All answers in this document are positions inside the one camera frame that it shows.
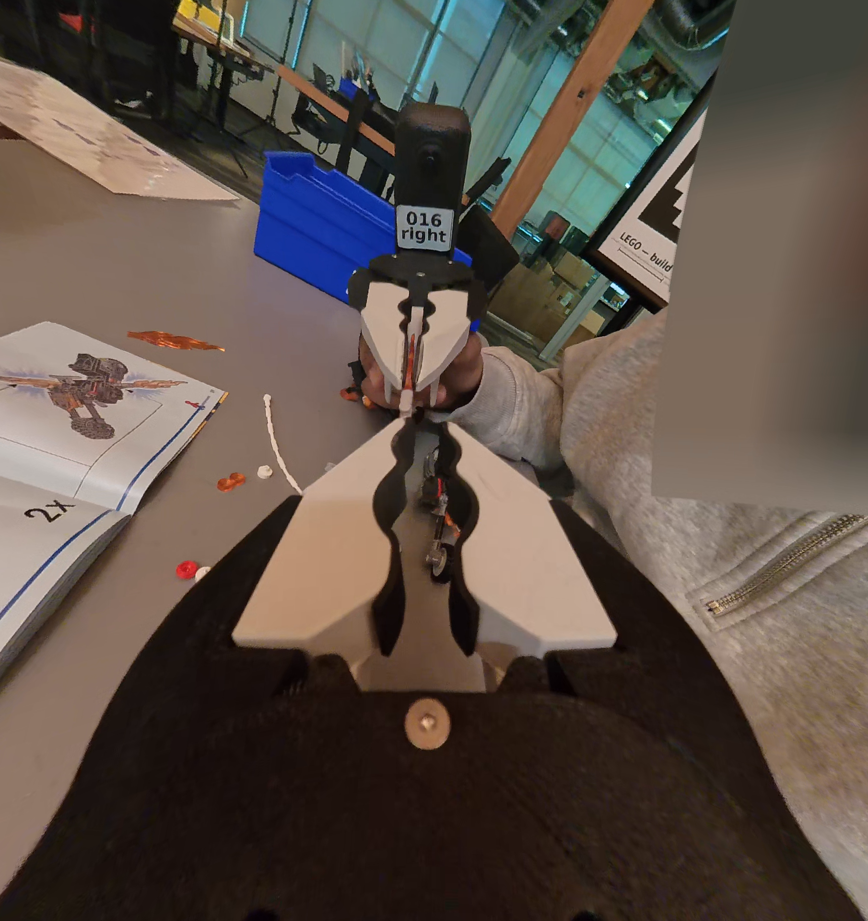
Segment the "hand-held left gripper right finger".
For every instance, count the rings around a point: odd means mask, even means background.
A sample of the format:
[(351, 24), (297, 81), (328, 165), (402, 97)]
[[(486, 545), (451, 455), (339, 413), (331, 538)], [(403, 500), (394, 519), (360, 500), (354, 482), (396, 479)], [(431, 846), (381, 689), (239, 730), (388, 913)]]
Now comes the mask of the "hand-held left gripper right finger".
[(454, 423), (444, 436), (471, 496), (451, 515), (461, 529), (450, 592), (451, 631), (466, 654), (506, 673), (519, 658), (610, 649), (617, 634), (549, 496)]

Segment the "wooden post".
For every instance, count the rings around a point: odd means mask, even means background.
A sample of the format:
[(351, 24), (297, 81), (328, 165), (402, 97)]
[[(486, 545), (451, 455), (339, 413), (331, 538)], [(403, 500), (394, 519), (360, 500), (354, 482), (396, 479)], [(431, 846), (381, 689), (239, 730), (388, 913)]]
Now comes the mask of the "wooden post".
[(652, 1), (605, 6), (492, 209), (493, 223), (509, 241), (652, 6)]

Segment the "stack of cardboard boxes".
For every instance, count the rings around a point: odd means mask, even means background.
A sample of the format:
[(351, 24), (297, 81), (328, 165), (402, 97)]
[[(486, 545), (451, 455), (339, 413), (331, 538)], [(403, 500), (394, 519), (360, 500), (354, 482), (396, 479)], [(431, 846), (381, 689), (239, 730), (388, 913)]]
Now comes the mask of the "stack of cardboard boxes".
[(601, 329), (590, 297), (601, 273), (563, 250), (534, 266), (517, 262), (489, 295), (487, 316), (503, 343), (537, 364), (555, 364), (569, 346)]

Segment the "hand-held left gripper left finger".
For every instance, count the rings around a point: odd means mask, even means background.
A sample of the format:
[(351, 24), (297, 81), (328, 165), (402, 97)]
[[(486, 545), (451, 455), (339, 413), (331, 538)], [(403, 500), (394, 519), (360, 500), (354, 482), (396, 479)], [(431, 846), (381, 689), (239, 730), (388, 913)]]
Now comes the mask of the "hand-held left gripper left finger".
[(397, 419), (307, 487), (233, 628), (244, 649), (335, 655), (361, 689), (383, 689), (405, 624), (394, 525), (407, 505), (416, 424)]

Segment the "background wooden table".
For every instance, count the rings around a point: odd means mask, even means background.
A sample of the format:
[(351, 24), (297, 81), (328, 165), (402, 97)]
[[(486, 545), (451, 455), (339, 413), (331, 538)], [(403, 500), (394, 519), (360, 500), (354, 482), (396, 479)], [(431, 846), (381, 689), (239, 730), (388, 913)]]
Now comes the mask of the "background wooden table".
[(311, 134), (320, 144), (336, 146), (336, 169), (348, 173), (353, 154), (364, 157), (358, 182), (382, 197), (394, 171), (394, 118), (397, 112), (371, 102), (359, 90), (347, 98), (336, 90), (315, 86), (290, 67), (279, 64), (281, 81), (299, 93), (291, 115), (296, 128)]

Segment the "black framed marker sign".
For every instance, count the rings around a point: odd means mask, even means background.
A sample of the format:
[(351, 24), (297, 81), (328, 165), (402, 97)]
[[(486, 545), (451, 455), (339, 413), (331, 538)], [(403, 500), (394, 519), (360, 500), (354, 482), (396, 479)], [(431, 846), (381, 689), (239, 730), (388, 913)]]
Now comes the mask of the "black framed marker sign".
[(651, 313), (669, 303), (682, 216), (715, 82), (711, 75), (582, 251), (582, 259)]

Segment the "lego instruction booklet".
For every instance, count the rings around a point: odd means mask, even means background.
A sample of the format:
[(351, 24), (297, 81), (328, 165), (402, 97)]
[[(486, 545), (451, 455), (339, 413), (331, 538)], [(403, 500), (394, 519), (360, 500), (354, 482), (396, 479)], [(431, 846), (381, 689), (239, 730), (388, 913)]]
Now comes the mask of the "lego instruction booklet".
[(0, 680), (225, 399), (52, 322), (0, 337)]

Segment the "white printed board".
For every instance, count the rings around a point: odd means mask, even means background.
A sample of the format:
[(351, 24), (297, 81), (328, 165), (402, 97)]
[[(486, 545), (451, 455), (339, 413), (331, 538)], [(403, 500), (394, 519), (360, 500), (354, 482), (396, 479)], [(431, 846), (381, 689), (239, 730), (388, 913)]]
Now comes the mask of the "white printed board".
[(57, 79), (1, 58), (0, 124), (113, 193), (177, 201), (237, 199)]

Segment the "grey zip hoodie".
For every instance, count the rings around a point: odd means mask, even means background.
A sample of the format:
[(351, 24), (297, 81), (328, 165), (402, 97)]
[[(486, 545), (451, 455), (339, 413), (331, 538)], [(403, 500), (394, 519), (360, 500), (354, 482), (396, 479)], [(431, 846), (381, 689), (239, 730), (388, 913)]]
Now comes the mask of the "grey zip hoodie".
[(664, 315), (562, 359), (573, 504), (728, 678), (804, 832), (868, 918), (868, 515), (656, 498)]

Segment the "black angled panel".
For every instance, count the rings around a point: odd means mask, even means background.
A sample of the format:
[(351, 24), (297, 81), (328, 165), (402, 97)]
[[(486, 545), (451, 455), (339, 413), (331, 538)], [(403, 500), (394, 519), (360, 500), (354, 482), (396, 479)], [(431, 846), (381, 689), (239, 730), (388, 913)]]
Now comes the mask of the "black angled panel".
[(519, 264), (520, 256), (492, 220), (491, 214), (477, 203), (469, 208), (459, 223), (457, 248), (468, 255), (476, 279), (491, 294)]

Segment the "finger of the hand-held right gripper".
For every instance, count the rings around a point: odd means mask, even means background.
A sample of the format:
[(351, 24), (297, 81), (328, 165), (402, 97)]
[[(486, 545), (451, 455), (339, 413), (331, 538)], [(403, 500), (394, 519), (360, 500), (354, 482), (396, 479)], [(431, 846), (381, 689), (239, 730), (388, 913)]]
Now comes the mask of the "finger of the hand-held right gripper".
[(386, 396), (402, 389), (405, 353), (410, 334), (417, 334), (417, 355), (424, 329), (424, 307), (408, 289), (393, 282), (370, 282), (360, 309), (361, 331), (385, 380)]
[(470, 332), (469, 292), (459, 289), (432, 291), (432, 310), (425, 319), (416, 359), (415, 391), (434, 390), (441, 373), (463, 350)]

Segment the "person's right hand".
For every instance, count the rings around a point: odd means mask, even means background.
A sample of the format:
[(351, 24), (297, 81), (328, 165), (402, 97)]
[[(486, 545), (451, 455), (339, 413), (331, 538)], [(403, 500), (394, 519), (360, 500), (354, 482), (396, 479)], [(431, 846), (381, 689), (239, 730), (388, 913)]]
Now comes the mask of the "person's right hand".
[[(430, 401), (430, 389), (425, 389), (416, 394), (415, 405), (450, 412), (472, 400), (484, 372), (483, 344), (484, 339), (478, 331), (470, 333), (461, 352), (441, 372), (435, 401)], [(359, 362), (364, 372), (361, 389), (365, 397), (377, 406), (396, 411), (399, 398), (395, 392), (390, 398), (386, 396), (384, 375), (363, 336), (359, 337)]]

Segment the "black lego motorcycle model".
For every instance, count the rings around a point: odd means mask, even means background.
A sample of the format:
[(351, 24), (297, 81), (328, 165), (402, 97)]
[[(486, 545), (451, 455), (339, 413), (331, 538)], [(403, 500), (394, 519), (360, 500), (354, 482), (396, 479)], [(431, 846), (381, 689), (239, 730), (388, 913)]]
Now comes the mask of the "black lego motorcycle model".
[(452, 578), (460, 529), (448, 510), (447, 480), (441, 471), (439, 453), (438, 448), (433, 448), (424, 459), (418, 501), (433, 518), (433, 532), (425, 555), (425, 566), (433, 582), (448, 584)]

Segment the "black and orange lego assembly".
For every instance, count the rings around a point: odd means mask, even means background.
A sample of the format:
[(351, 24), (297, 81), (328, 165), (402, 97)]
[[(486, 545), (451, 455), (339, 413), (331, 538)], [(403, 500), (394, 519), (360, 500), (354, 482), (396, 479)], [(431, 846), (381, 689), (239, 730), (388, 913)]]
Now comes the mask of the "black and orange lego assembly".
[(376, 408), (376, 404), (371, 400), (363, 390), (363, 383), (367, 378), (367, 373), (359, 360), (348, 364), (352, 375), (352, 383), (341, 389), (340, 395), (346, 401), (359, 402), (367, 409)]

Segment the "blue plastic bin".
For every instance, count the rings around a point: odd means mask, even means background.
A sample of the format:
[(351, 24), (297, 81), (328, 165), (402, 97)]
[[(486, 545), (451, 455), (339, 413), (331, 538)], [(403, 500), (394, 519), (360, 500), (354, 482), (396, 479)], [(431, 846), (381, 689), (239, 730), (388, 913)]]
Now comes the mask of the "blue plastic bin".
[(268, 155), (255, 255), (342, 301), (348, 280), (392, 252), (394, 203), (310, 155)]

